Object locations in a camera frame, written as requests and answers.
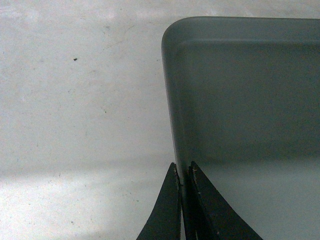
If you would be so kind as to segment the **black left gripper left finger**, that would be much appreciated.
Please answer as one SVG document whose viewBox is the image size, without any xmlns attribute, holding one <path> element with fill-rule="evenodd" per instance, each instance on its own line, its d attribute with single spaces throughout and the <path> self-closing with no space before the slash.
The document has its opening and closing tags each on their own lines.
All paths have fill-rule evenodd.
<svg viewBox="0 0 320 240">
<path fill-rule="evenodd" d="M 171 163 L 152 212 L 138 240 L 179 240 L 181 238 L 181 194 L 177 166 Z"/>
</svg>

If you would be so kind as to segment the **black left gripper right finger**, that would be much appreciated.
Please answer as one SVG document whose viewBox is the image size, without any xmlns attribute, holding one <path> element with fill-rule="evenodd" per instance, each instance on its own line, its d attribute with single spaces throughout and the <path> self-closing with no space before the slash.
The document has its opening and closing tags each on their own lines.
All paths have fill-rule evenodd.
<svg viewBox="0 0 320 240">
<path fill-rule="evenodd" d="M 184 170 L 184 230 L 187 240 L 261 240 L 229 205 L 195 161 Z"/>
</svg>

